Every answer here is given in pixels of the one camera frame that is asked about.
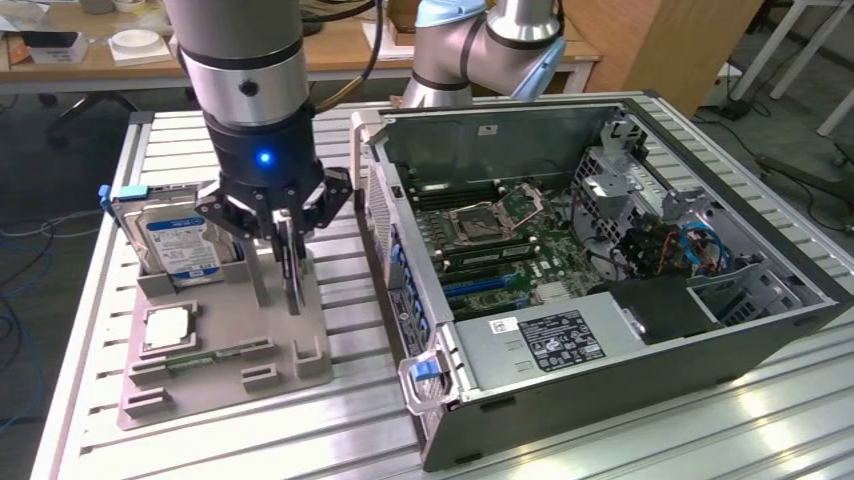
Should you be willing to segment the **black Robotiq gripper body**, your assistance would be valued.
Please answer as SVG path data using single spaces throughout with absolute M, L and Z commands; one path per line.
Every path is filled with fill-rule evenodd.
M 242 201 L 263 190 L 283 201 L 288 195 L 307 200 L 324 178 L 315 153 L 311 110 L 299 110 L 276 123 L 227 125 L 203 114 L 218 156 L 219 184 Z

